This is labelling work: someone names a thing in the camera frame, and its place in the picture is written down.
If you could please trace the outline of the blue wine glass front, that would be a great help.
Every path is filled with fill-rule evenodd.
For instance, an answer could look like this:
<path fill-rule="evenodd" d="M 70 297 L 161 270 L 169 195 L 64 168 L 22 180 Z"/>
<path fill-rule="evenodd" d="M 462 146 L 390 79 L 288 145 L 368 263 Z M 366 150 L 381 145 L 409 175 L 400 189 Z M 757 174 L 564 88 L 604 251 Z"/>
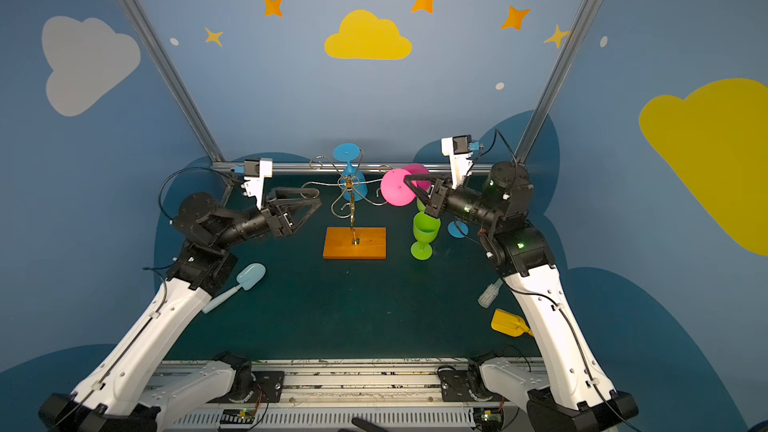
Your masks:
<path fill-rule="evenodd" d="M 467 224 L 454 220 L 448 224 L 449 234 L 457 239 L 465 239 L 469 237 L 469 227 Z"/>

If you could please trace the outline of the blue wine glass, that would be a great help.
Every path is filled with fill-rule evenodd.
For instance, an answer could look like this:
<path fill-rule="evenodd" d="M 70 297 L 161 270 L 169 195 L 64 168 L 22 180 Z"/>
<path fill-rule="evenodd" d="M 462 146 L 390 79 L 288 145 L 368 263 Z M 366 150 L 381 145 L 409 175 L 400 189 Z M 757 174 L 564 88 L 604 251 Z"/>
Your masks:
<path fill-rule="evenodd" d="M 333 157 L 337 161 L 345 163 L 345 168 L 338 181 L 342 189 L 341 196 L 348 202 L 365 199 L 368 194 L 368 186 L 365 176 L 359 170 L 363 158 L 362 149 L 354 143 L 343 143 L 334 149 Z"/>
<path fill-rule="evenodd" d="M 469 237 L 469 227 L 467 224 L 454 220 L 448 224 L 449 234 L 457 239 L 465 239 Z"/>

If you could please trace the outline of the magenta wine glass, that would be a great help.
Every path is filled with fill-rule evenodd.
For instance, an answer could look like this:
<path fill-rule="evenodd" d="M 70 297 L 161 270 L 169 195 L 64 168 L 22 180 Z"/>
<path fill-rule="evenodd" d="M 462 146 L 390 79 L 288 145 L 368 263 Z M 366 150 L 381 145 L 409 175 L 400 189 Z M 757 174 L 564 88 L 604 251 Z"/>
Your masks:
<path fill-rule="evenodd" d="M 416 194 L 405 183 L 405 177 L 428 173 L 429 170 L 422 164 L 410 164 L 403 168 L 390 170 L 381 181 L 381 194 L 385 201 L 392 206 L 406 206 L 416 198 Z"/>

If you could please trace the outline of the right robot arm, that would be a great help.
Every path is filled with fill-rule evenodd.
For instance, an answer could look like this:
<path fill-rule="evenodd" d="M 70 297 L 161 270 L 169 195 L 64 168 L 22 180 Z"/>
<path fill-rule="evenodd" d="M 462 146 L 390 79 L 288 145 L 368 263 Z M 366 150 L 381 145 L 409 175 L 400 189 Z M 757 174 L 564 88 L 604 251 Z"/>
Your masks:
<path fill-rule="evenodd" d="M 407 175 L 427 215 L 449 213 L 478 226 L 478 240 L 518 301 L 540 351 L 547 382 L 501 359 L 478 369 L 484 388 L 525 410 L 536 431 L 613 431 L 638 415 L 600 367 L 571 311 L 543 234 L 528 218 L 534 188 L 515 161 L 494 164 L 481 190 L 444 174 Z"/>

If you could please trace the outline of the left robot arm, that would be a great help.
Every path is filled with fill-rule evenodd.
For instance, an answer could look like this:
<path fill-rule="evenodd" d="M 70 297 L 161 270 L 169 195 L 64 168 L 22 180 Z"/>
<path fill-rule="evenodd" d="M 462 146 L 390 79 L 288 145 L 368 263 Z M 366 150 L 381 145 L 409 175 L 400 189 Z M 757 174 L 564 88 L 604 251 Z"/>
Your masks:
<path fill-rule="evenodd" d="M 314 188 L 277 187 L 262 206 L 227 209 L 210 194 L 185 198 L 173 220 L 185 238 L 146 310 L 118 345 L 70 393 L 51 394 L 38 416 L 50 431 L 163 431 L 213 400 L 257 393 L 249 360 L 222 353 L 199 371 L 147 393 L 158 365 L 192 320 L 220 294 L 236 264 L 232 248 L 296 233 L 321 206 Z"/>

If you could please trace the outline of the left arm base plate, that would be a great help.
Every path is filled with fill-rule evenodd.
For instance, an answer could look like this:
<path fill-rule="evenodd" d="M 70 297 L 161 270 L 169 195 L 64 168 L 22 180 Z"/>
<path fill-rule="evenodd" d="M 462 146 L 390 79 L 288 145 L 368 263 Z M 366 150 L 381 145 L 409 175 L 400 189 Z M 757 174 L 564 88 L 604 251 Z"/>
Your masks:
<path fill-rule="evenodd" d="M 278 403 L 284 387 L 282 370 L 252 370 L 248 381 L 237 378 L 233 389 L 224 396 L 210 400 L 211 404 Z"/>

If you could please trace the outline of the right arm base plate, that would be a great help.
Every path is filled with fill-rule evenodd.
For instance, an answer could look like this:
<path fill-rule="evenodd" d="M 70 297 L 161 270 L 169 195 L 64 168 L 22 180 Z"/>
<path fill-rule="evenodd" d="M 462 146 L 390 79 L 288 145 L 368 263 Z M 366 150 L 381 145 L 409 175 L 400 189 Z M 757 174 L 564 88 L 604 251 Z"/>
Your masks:
<path fill-rule="evenodd" d="M 490 392 L 481 382 L 479 373 L 453 366 L 440 366 L 436 370 L 439 391 L 443 402 L 475 402 L 512 404 L 512 401 L 498 393 Z"/>

